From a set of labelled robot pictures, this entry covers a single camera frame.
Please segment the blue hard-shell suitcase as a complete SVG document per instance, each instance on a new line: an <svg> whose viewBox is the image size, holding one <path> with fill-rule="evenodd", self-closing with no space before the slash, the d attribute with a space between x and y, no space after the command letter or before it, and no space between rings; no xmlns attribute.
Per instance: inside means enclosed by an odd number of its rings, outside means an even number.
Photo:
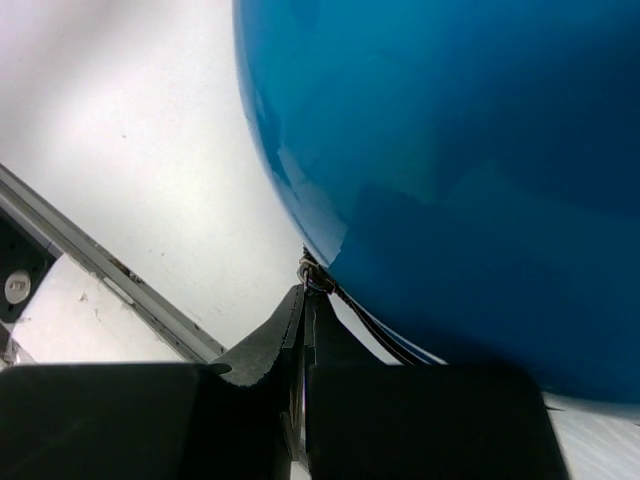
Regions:
<svg viewBox="0 0 640 480"><path fill-rule="evenodd" d="M306 246L426 363L639 416L639 5L237 1L239 89Z"/></svg>

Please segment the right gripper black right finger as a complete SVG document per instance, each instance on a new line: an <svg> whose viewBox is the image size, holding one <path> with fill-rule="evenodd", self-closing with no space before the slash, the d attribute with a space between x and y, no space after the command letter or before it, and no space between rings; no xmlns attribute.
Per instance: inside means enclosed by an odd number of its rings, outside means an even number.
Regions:
<svg viewBox="0 0 640 480"><path fill-rule="evenodd" d="M565 479L542 395L502 365L391 366L305 300L306 448L315 479Z"/></svg>

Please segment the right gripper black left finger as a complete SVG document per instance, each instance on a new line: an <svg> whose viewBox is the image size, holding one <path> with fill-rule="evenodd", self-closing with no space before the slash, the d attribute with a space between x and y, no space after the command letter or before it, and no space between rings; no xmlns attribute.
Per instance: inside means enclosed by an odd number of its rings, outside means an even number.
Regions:
<svg viewBox="0 0 640 480"><path fill-rule="evenodd" d="M305 294L210 364L11 367L5 479L285 479L300 447Z"/></svg>

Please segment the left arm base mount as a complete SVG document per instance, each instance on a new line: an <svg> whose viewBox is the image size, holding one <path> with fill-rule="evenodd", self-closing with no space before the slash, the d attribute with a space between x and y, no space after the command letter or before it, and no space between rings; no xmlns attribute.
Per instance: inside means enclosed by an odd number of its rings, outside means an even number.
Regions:
<svg viewBox="0 0 640 480"><path fill-rule="evenodd" d="M1 213L1 321L17 322L57 255L37 230Z"/></svg>

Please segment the silver zipper pull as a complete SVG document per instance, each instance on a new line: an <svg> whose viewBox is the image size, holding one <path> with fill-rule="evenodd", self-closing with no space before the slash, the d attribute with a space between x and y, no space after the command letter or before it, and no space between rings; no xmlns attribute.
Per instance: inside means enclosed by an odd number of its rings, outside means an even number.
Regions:
<svg viewBox="0 0 640 480"><path fill-rule="evenodd" d="M331 295L336 289L335 282L309 255L303 255L300 258L297 275L305 288L314 292Z"/></svg>

